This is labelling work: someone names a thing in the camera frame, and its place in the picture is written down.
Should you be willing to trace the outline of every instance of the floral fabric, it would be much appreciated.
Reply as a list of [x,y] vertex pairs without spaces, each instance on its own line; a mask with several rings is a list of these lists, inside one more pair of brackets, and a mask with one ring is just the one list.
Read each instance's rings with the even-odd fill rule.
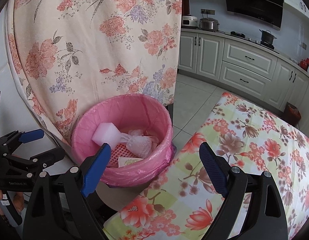
[[44,128],[71,143],[78,118],[107,98],[173,103],[181,0],[10,0],[15,82]]
[[[104,226],[109,239],[201,239],[224,200],[199,158],[207,141],[245,173],[271,172],[281,195],[291,239],[309,216],[309,139],[274,114],[223,93],[208,119],[148,188]],[[239,234],[251,193],[229,237]]]

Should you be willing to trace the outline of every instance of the white wall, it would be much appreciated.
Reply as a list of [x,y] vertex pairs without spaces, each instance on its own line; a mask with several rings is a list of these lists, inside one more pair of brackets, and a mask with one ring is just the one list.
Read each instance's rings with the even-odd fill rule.
[[[300,61],[309,58],[309,23],[294,15],[290,8],[283,8],[282,24],[280,31],[257,21],[242,16],[227,13],[225,0],[190,0],[190,14],[196,16],[198,21],[202,18],[201,9],[212,9],[215,15],[208,17],[219,21],[219,30],[236,31],[245,34],[251,39],[261,40],[261,30],[270,30],[277,37],[273,41],[274,47],[291,58]],[[307,44],[307,50],[299,46],[299,40]]]

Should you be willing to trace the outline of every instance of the pink trash bin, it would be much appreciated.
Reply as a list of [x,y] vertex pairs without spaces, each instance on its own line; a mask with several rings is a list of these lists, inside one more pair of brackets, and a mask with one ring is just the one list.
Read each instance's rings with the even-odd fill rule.
[[111,152],[101,181],[117,187],[133,187],[153,179],[173,156],[172,123],[167,109],[156,99],[143,94],[109,98],[90,108],[79,120],[72,135],[73,159],[80,165],[100,148],[91,138],[101,122],[112,122],[120,132],[142,129],[159,139],[157,148],[141,161],[117,168],[118,157],[133,156],[122,144]]

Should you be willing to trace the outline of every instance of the cabinet drawer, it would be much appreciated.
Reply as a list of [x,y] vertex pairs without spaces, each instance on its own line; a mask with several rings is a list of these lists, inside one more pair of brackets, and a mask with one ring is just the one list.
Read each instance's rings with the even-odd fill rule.
[[263,99],[270,80],[242,67],[222,62],[219,81]]
[[223,61],[272,79],[277,57],[242,42],[226,39]]

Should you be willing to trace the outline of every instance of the pot lid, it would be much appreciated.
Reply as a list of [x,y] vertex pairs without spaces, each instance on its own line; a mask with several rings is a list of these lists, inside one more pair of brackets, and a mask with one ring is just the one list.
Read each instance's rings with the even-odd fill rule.
[[218,20],[214,18],[202,18],[200,19],[201,22],[207,22],[207,23],[219,23]]

